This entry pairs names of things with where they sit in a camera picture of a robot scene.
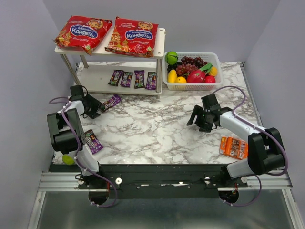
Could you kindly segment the purple M&M pack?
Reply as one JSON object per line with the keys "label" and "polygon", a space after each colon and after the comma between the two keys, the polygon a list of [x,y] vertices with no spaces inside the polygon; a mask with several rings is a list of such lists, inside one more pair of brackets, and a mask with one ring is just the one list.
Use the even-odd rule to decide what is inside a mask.
{"label": "purple M&M pack", "polygon": [[85,132],[85,141],[93,155],[103,149],[103,145],[97,139],[92,129]]}
{"label": "purple M&M pack", "polygon": [[123,70],[114,70],[113,74],[108,82],[108,85],[118,86],[119,80],[122,77],[124,71]]}
{"label": "purple M&M pack", "polygon": [[135,85],[134,85],[134,88],[135,89],[144,88],[145,87],[145,84],[144,84],[144,81],[145,81],[145,77],[144,77],[145,71],[144,70],[135,70],[134,73],[135,73]]}
{"label": "purple M&M pack", "polygon": [[110,98],[106,102],[102,103],[102,105],[100,107],[100,111],[106,112],[110,108],[112,108],[112,107],[116,106],[118,103],[120,103],[121,100],[122,100],[121,97],[119,95],[115,94],[112,98]]}
{"label": "purple M&M pack", "polygon": [[156,72],[148,72],[147,82],[145,89],[147,90],[156,90],[157,83],[157,73]]}
{"label": "purple M&M pack", "polygon": [[133,72],[124,72],[120,83],[121,87],[130,88],[132,76]]}

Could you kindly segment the red candy bag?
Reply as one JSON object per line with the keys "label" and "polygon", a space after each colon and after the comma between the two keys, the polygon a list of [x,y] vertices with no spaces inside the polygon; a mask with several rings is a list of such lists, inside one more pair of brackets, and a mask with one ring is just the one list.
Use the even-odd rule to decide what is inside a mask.
{"label": "red candy bag", "polygon": [[152,58],[159,24],[117,17],[105,51],[140,58]]}
{"label": "red candy bag", "polygon": [[112,20],[72,16],[54,42],[61,48],[81,49],[91,56],[112,24]]}

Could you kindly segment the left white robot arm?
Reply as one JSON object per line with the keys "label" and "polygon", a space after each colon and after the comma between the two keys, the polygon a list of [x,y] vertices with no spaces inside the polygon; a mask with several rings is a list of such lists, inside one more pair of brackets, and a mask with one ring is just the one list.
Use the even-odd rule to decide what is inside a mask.
{"label": "left white robot arm", "polygon": [[80,117],[99,117],[102,103],[82,85],[71,86],[70,91],[69,97],[49,101],[49,104],[63,104],[61,110],[47,115],[51,145],[56,152],[72,157],[84,176],[95,175],[99,172],[99,162],[85,147],[85,132]]}

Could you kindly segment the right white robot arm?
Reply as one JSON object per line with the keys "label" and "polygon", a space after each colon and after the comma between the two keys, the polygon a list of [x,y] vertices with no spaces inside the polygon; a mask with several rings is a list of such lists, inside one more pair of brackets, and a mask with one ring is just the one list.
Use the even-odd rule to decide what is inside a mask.
{"label": "right white robot arm", "polygon": [[288,168],[287,155],[281,135],[276,128],[266,129],[241,118],[234,109],[221,107],[215,94],[201,98],[203,105],[195,105],[187,125],[196,124],[201,132],[214,127],[225,128],[248,144],[248,156],[222,167],[221,176],[235,179],[244,176],[270,174],[272,170]]}

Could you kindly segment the white two-tier shelf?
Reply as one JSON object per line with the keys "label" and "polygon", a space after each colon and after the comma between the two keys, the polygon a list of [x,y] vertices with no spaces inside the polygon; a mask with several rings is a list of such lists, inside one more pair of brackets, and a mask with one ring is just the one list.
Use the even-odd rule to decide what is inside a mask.
{"label": "white two-tier shelf", "polygon": [[[77,85],[85,86],[90,93],[138,94],[160,98],[162,95],[163,73],[165,73],[165,64],[163,63],[165,29],[159,28],[157,31],[153,58],[136,58],[105,51],[104,49],[110,41],[113,30],[114,27],[109,29],[101,44],[92,53],[92,57],[100,58],[98,62],[88,62],[86,58],[88,58],[89,55],[84,51],[69,50],[58,46],[55,47],[54,51],[63,59],[73,76],[74,82]],[[132,78],[131,86],[129,88],[111,86],[108,82],[114,70],[123,70],[125,72],[144,70],[145,78],[147,78],[148,72],[156,72],[156,89],[135,89],[135,78]]]}

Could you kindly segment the pink toy dragon fruit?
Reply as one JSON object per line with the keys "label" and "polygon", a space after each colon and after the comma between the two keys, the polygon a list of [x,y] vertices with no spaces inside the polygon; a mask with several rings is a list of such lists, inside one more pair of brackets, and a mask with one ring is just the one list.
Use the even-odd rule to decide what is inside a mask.
{"label": "pink toy dragon fruit", "polygon": [[209,62],[203,67],[191,71],[187,76],[187,83],[204,83],[205,76],[210,72],[212,66],[213,65]]}

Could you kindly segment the yellow toy lemon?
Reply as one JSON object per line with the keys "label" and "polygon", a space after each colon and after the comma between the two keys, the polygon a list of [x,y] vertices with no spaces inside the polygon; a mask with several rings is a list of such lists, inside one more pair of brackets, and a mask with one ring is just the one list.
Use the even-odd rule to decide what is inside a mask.
{"label": "yellow toy lemon", "polygon": [[187,80],[184,77],[180,76],[176,78],[175,83],[187,83]]}

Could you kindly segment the orange yellow toy fruit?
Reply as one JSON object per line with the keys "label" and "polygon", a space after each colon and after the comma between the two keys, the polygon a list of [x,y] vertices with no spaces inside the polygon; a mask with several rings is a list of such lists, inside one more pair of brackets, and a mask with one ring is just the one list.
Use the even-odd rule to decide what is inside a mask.
{"label": "orange yellow toy fruit", "polygon": [[215,67],[215,66],[212,66],[208,75],[209,76],[213,76],[213,77],[216,77],[218,74],[218,69]]}

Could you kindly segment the yellow toy mango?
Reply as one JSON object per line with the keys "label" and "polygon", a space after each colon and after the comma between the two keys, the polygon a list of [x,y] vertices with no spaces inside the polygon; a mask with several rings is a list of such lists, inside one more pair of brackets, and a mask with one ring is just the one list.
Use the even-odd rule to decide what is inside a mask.
{"label": "yellow toy mango", "polygon": [[167,76],[168,83],[175,83],[176,79],[178,78],[177,72],[175,69],[169,71]]}

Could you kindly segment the dark purple toy grapes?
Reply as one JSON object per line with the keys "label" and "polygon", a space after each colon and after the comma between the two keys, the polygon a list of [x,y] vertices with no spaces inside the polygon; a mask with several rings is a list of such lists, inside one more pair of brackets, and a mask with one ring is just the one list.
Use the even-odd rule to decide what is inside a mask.
{"label": "dark purple toy grapes", "polygon": [[190,64],[190,65],[195,65],[197,68],[201,68],[205,66],[208,62],[204,61],[201,57],[197,56],[195,58],[184,56],[181,59],[182,64]]}

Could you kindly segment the green toy pear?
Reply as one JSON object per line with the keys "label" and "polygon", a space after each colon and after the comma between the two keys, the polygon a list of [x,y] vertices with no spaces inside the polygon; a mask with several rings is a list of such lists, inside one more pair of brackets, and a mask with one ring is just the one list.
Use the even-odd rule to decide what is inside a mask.
{"label": "green toy pear", "polygon": [[75,164],[73,158],[71,158],[71,157],[70,157],[69,155],[67,155],[67,154],[64,154],[64,155],[62,156],[62,162],[63,162],[64,164],[68,165],[68,166],[71,166],[71,165],[74,165],[74,164]]}

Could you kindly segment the white plastic fruit basket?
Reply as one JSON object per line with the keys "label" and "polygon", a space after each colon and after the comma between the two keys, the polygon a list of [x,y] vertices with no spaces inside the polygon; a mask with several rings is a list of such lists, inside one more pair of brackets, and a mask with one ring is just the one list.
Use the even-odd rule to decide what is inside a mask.
{"label": "white plastic fruit basket", "polygon": [[[174,91],[183,91],[183,90],[199,90],[199,91],[209,91],[214,88],[219,88],[223,83],[223,75],[221,65],[218,59],[218,56],[213,52],[176,52],[178,54],[178,63],[174,65],[168,65],[165,61],[165,57],[163,58],[163,82],[167,85],[169,90]],[[210,62],[213,66],[218,69],[218,74],[215,77],[216,83],[168,83],[167,76],[170,70],[177,68],[178,65],[182,65],[181,59],[184,56],[195,58],[197,56],[201,57],[204,61]]]}

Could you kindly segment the green toy ball fruit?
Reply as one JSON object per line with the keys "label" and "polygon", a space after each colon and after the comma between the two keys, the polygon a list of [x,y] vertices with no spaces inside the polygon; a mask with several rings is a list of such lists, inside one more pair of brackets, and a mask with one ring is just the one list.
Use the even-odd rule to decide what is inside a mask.
{"label": "green toy ball fruit", "polygon": [[174,51],[167,52],[165,56],[165,61],[167,62],[168,65],[174,65],[178,63],[178,54]]}

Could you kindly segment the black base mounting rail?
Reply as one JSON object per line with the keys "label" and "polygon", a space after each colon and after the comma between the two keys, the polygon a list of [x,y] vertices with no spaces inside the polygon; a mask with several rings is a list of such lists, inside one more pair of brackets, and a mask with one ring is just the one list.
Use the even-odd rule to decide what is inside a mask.
{"label": "black base mounting rail", "polygon": [[221,192],[247,187],[229,178],[224,164],[101,165],[99,175],[75,177],[77,188],[100,200],[218,198]]}

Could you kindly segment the aluminium frame rail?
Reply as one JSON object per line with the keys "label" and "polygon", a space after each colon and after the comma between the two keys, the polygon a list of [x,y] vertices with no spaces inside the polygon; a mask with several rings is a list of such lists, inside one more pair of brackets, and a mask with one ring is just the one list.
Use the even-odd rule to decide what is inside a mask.
{"label": "aluminium frame rail", "polygon": [[[81,187],[75,179],[76,172],[43,172],[41,175],[38,191],[40,192],[72,192],[72,191],[91,191],[103,192],[106,189],[96,189],[88,186]],[[239,190],[258,190],[259,182],[262,183],[264,190],[292,189],[293,185],[288,174],[278,177],[260,175],[260,179],[250,176],[247,178],[247,187],[240,187]]]}

